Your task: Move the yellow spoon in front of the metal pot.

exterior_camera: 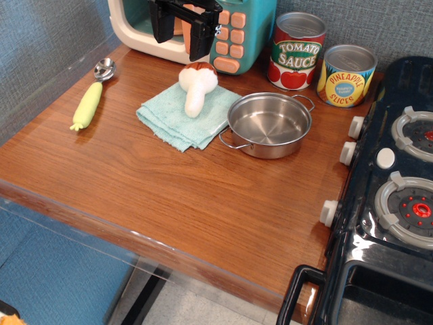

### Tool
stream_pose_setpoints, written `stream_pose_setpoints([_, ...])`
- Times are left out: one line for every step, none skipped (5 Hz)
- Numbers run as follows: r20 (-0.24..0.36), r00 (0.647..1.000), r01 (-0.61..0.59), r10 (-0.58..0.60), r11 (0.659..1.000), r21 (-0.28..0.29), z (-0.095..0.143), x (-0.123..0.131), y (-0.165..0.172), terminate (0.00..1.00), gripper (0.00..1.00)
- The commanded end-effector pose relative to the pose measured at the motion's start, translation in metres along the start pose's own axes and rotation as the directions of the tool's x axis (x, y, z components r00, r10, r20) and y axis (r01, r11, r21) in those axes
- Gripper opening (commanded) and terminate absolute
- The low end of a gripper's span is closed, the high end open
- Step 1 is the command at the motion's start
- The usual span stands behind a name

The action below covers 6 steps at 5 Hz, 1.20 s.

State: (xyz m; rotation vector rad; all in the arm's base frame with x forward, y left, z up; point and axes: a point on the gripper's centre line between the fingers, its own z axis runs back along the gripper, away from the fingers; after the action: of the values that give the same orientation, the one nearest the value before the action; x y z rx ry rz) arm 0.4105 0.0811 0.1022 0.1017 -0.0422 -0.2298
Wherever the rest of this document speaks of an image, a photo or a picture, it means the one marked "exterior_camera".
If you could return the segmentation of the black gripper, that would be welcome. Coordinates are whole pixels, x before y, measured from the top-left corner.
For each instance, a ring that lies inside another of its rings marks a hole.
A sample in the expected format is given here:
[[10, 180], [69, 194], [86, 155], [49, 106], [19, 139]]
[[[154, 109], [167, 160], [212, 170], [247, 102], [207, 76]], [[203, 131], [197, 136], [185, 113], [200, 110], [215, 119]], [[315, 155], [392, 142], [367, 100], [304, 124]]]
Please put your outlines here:
[[210, 53], [213, 26], [223, 8], [217, 1], [148, 1], [154, 38], [158, 43], [174, 36], [175, 18], [191, 24], [189, 60], [195, 62]]

